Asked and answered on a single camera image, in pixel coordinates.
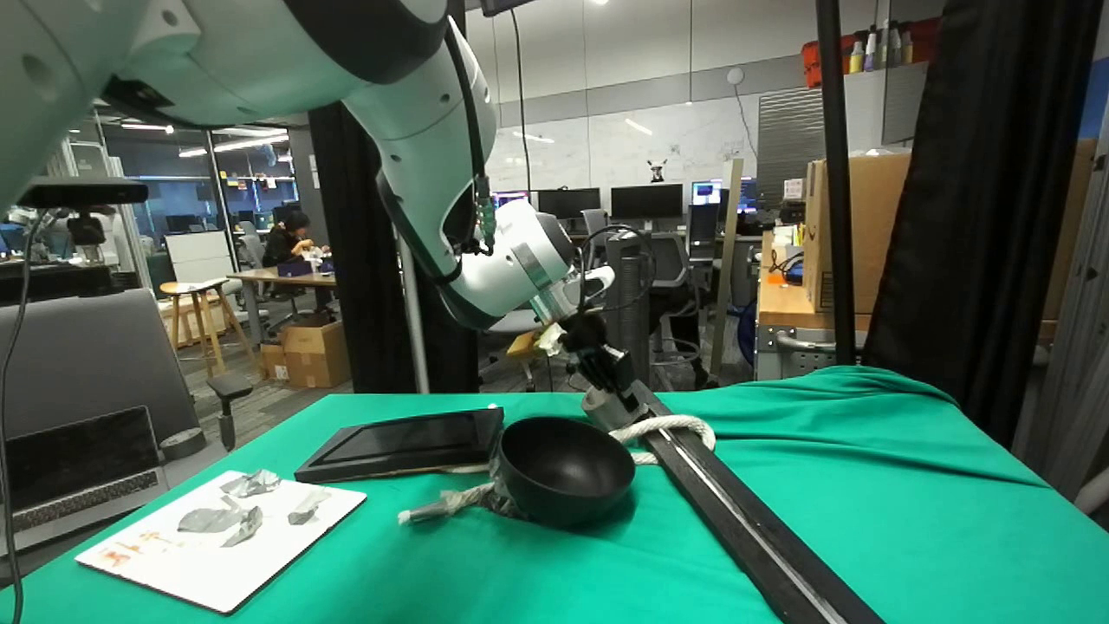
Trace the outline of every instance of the office chair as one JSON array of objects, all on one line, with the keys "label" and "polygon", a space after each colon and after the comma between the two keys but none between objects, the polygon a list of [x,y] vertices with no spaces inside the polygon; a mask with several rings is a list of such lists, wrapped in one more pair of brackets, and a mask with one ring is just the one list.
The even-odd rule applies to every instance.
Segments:
[{"label": "office chair", "polygon": [[[240,266],[262,266],[262,251],[268,244],[248,222],[237,225],[237,253]],[[273,336],[285,321],[295,321],[300,317],[297,297],[307,296],[307,287],[292,287],[292,285],[252,285],[252,297],[261,303],[261,319],[268,333]],[[288,304],[288,317],[273,321],[268,303]]]}]

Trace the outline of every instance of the person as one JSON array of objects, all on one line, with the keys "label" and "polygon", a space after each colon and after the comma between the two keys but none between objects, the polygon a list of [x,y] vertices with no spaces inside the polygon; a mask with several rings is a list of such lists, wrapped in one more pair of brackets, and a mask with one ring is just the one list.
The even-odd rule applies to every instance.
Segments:
[{"label": "person", "polygon": [[300,210],[292,210],[270,230],[262,266],[285,266],[292,260],[305,260],[307,251],[315,251],[307,218]]}]

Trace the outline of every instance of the black curtain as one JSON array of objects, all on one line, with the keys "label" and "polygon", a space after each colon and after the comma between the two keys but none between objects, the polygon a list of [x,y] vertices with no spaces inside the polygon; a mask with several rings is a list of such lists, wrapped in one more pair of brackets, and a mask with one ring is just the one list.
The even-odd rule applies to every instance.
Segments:
[{"label": "black curtain", "polygon": [[413,391],[416,370],[392,222],[374,188],[378,150],[341,104],[311,112],[307,123],[326,237],[335,253],[350,384],[354,391]]},{"label": "black curtain", "polygon": [[868,363],[1009,443],[1037,348],[1102,0],[951,0]]}]

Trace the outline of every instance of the green table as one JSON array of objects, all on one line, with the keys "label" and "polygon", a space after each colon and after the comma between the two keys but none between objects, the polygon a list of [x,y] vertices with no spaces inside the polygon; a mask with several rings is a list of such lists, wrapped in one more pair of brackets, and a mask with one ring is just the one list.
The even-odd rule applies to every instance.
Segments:
[{"label": "green table", "polygon": [[[930,384],[824,369],[663,399],[709,418],[729,437],[716,454],[886,622],[1109,622],[1109,533]],[[329,396],[148,509],[225,468],[292,474],[350,424],[484,403],[510,418],[578,417],[578,396]],[[350,482],[371,499],[231,622],[774,622],[663,468],[640,468],[634,514],[597,533],[484,509],[395,522],[401,506],[468,482]],[[81,567],[75,550],[27,580],[27,624],[225,622]]]}]

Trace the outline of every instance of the cardboard box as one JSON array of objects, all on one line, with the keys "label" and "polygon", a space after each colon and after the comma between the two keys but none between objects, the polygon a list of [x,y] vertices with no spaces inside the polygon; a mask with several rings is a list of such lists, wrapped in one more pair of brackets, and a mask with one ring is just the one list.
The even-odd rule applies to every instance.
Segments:
[{"label": "cardboard box", "polygon": [[[851,157],[851,277],[855,317],[870,317],[878,285],[886,266],[898,202],[909,178],[909,150],[880,157]],[[827,183],[824,160],[806,164],[804,188],[804,290],[813,313],[833,307],[833,225],[827,225]]]},{"label": "cardboard box", "polygon": [[281,333],[281,363],[292,388],[335,388],[350,381],[344,321],[288,326]]},{"label": "cardboard box", "polygon": [[[1055,253],[1051,287],[1042,297],[1042,319],[1061,317],[1073,238],[1083,225],[1085,191],[1094,166],[1094,146],[1078,143],[1071,188],[1064,202],[1064,225]],[[909,151],[851,157],[851,277],[855,277],[855,317],[875,317],[878,287],[886,266],[902,188],[909,178]],[[804,290],[813,313],[833,313],[833,225],[827,225],[827,188],[824,164],[806,166],[804,188]]]},{"label": "cardboard box", "polygon": [[281,331],[285,354],[329,354],[341,348],[348,348],[344,321]]},{"label": "cardboard box", "polygon": [[344,354],[288,354],[285,381],[292,388],[335,388],[350,381],[348,351]]}]

